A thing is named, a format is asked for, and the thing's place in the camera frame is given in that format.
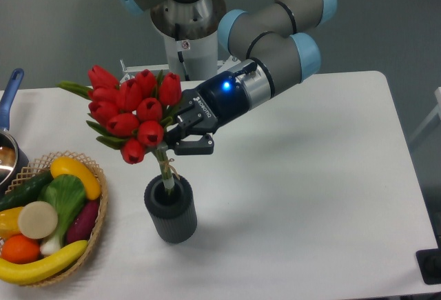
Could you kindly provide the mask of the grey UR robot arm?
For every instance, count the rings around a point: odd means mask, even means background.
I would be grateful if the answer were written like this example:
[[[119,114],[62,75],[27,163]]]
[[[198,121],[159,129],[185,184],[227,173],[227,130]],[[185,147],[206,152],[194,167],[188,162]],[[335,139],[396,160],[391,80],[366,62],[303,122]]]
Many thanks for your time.
[[[229,11],[224,0],[120,1],[150,13],[169,69],[197,82],[159,145],[177,155],[211,154],[220,127],[317,73],[320,51],[307,31],[337,9],[337,0],[274,0],[253,14]]]

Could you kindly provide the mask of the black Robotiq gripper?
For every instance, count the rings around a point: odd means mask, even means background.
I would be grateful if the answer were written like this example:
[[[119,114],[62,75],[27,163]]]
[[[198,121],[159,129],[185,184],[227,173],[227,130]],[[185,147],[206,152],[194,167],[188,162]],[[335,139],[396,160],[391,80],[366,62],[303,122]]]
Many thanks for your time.
[[[250,102],[240,78],[244,71],[224,71],[195,88],[182,92],[175,107],[175,128],[165,135],[169,149],[175,155],[209,155],[214,152],[214,140],[208,133],[242,116]],[[202,135],[195,141],[184,141],[191,134]]]

